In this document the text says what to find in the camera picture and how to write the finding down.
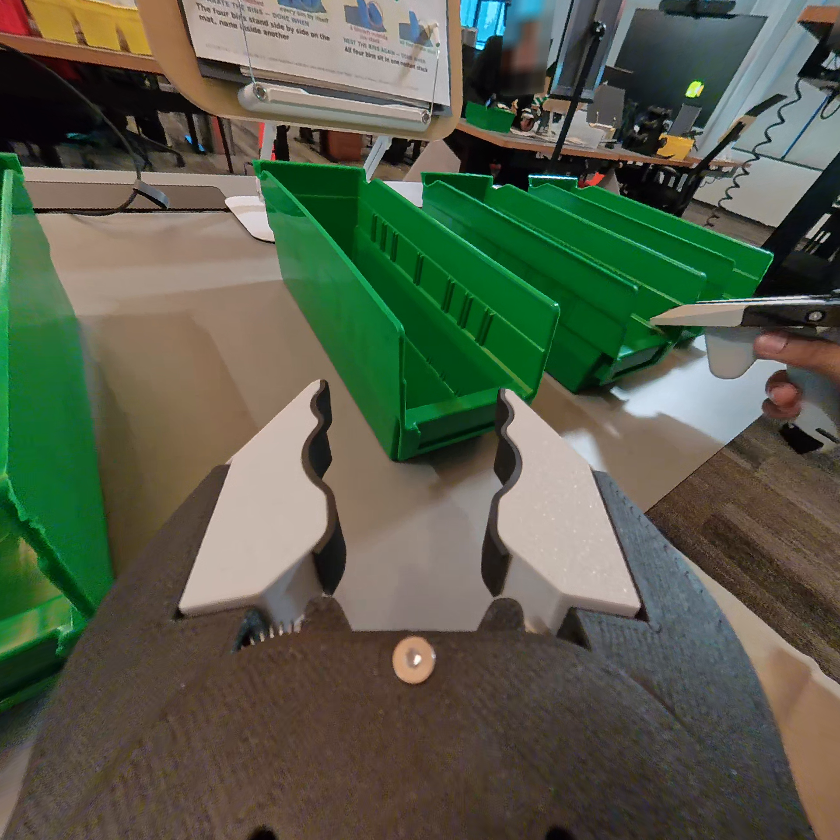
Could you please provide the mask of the printed instruction sheet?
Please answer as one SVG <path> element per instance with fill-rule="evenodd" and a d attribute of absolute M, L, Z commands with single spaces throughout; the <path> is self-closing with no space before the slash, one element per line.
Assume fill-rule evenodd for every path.
<path fill-rule="evenodd" d="M 301 81 L 450 106 L 448 6 L 433 1 L 188 1 L 204 63 L 246 78 Z"/>

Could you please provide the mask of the wooden document stand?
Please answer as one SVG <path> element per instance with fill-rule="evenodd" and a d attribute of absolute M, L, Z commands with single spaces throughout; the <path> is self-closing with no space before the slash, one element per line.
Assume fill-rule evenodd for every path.
<path fill-rule="evenodd" d="M 369 134 L 373 150 L 364 164 L 370 180 L 394 139 L 441 141 L 458 126 L 464 103 L 459 2 L 448 6 L 450 106 L 399 101 L 365 92 L 315 87 L 277 78 L 246 78 L 235 68 L 196 57 L 180 2 L 137 2 L 153 57 L 164 76 L 191 103 L 215 116 L 264 123 L 258 161 L 270 158 L 277 128 Z"/>

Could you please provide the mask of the small yellow bin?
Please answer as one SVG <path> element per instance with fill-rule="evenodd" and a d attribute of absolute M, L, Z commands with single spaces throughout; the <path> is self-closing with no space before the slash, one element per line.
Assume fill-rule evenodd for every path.
<path fill-rule="evenodd" d="M 77 46 L 77 19 L 69 1 L 26 1 L 29 16 L 42 39 Z"/>
<path fill-rule="evenodd" d="M 71 2 L 81 35 L 89 47 L 122 51 L 115 6 L 99 1 Z"/>
<path fill-rule="evenodd" d="M 152 56 L 138 8 L 118 5 L 114 8 L 113 15 L 128 51 L 136 56 Z"/>

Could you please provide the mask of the black television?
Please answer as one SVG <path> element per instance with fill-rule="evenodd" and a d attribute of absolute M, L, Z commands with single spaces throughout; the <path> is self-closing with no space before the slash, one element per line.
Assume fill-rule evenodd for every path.
<path fill-rule="evenodd" d="M 634 11 L 615 62 L 629 72 L 625 102 L 639 117 L 656 108 L 675 120 L 683 106 L 698 109 L 694 126 L 704 129 L 766 22 L 757 15 Z"/>

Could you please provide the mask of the monitor on tripod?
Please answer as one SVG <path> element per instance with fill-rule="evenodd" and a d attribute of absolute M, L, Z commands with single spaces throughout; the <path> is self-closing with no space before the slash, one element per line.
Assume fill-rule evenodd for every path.
<path fill-rule="evenodd" d="M 560 42 L 549 101 L 566 104 L 549 162 L 556 172 L 578 107 L 591 102 L 623 13 L 624 1 L 572 1 Z"/>

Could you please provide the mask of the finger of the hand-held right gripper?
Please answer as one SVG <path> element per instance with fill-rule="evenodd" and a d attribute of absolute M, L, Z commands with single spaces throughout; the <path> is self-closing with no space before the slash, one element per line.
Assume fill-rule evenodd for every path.
<path fill-rule="evenodd" d="M 650 319 L 659 327 L 723 327 L 737 328 L 742 324 L 743 313 L 750 299 L 725 299 L 698 301 L 677 306 Z"/>

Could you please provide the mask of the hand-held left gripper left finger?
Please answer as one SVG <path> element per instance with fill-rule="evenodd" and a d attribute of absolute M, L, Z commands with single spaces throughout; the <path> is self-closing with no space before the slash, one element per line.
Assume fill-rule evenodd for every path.
<path fill-rule="evenodd" d="M 331 423 L 329 384 L 315 380 L 227 462 L 180 614 L 252 608 L 297 624 L 312 599 L 335 592 L 347 551 L 324 481 Z"/>

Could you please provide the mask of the green plastic bin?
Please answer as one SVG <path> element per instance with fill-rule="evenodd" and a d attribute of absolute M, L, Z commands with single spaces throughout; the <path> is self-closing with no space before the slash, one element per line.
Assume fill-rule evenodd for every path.
<path fill-rule="evenodd" d="M 362 169 L 257 161 L 282 279 L 389 459 L 532 404 L 560 306 Z"/>
<path fill-rule="evenodd" d="M 659 362 L 679 341 L 658 315 L 697 302 L 708 273 L 634 220 L 600 220 L 573 179 L 524 191 L 490 176 L 427 172 L 423 210 L 560 306 L 545 370 L 572 393 Z"/>
<path fill-rule="evenodd" d="M 56 681 L 113 577 L 77 318 L 14 154 L 1 187 L 5 712 Z"/>
<path fill-rule="evenodd" d="M 761 248 L 573 177 L 531 175 L 528 193 L 702 273 L 699 301 L 752 297 L 772 261 Z"/>

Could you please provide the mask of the small green tray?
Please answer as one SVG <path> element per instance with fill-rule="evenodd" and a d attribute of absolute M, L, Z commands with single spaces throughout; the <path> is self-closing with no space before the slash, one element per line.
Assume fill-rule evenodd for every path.
<path fill-rule="evenodd" d="M 509 133 L 515 118 L 514 110 L 500 108 L 497 104 L 491 107 L 474 101 L 465 104 L 464 120 L 469 126 L 479 130 Z"/>

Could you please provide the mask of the person's right hand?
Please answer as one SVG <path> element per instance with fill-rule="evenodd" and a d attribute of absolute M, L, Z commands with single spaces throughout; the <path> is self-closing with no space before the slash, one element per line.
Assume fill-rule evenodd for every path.
<path fill-rule="evenodd" d="M 788 368 L 809 371 L 839 389 L 839 346 L 824 339 L 803 338 L 791 332 L 763 332 L 753 342 L 760 360 L 782 364 L 765 384 L 763 414 L 781 421 L 795 420 L 802 410 L 802 391 L 790 379 Z"/>

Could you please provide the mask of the long wooden table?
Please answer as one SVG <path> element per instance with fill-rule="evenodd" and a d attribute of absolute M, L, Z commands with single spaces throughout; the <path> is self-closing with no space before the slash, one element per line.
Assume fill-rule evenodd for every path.
<path fill-rule="evenodd" d="M 130 52 L 7 33 L 1 33 L 1 44 L 30 56 L 164 75 L 160 64 L 153 57 L 138 56 Z"/>

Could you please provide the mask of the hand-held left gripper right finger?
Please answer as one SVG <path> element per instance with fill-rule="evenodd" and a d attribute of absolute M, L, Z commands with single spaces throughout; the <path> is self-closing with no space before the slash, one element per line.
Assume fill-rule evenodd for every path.
<path fill-rule="evenodd" d="M 513 390 L 497 397 L 500 488 L 482 580 L 519 604 L 527 630 L 556 635 L 570 610 L 634 619 L 642 601 L 590 464 Z"/>

